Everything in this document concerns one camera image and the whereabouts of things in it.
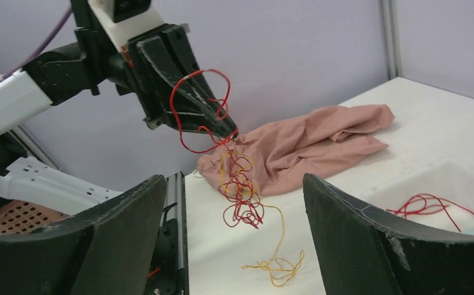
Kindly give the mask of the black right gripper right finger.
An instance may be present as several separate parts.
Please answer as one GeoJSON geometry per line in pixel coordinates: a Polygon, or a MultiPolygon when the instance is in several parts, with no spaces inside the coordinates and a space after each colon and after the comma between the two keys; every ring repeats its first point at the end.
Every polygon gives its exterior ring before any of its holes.
{"type": "Polygon", "coordinates": [[[327,294],[474,294],[474,236],[395,216],[307,173],[303,197],[327,294]]]}

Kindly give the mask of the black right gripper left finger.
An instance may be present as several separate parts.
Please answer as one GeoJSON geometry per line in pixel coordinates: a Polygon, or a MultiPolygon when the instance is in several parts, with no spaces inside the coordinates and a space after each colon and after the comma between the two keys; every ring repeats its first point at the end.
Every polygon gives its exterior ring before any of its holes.
{"type": "Polygon", "coordinates": [[[30,234],[0,236],[0,294],[143,294],[166,194],[155,175],[30,234]]]}

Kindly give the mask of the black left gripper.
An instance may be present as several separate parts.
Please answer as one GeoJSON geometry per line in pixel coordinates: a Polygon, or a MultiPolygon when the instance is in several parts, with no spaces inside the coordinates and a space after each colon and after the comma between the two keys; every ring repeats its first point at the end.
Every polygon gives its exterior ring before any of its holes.
{"type": "Polygon", "coordinates": [[[198,66],[181,25],[165,23],[131,37],[119,53],[98,25],[78,26],[74,32],[83,65],[73,84],[75,94],[90,90],[98,95],[98,84],[109,80],[118,94],[137,96],[150,129],[168,125],[223,138],[239,133],[227,111],[227,96],[216,97],[205,78],[215,72],[198,66]]]}

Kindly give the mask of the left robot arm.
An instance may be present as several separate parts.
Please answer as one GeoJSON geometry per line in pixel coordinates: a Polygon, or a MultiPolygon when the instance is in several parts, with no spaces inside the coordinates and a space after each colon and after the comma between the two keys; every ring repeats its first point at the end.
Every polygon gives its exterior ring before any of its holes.
{"type": "MultiPolygon", "coordinates": [[[[120,95],[134,93],[144,121],[180,133],[231,140],[238,129],[216,99],[181,25],[88,25],[77,41],[27,62],[0,82],[0,136],[83,90],[98,94],[109,80],[120,95]]],[[[0,146],[0,199],[32,202],[74,215],[119,196],[48,167],[22,151],[0,146]]]]}

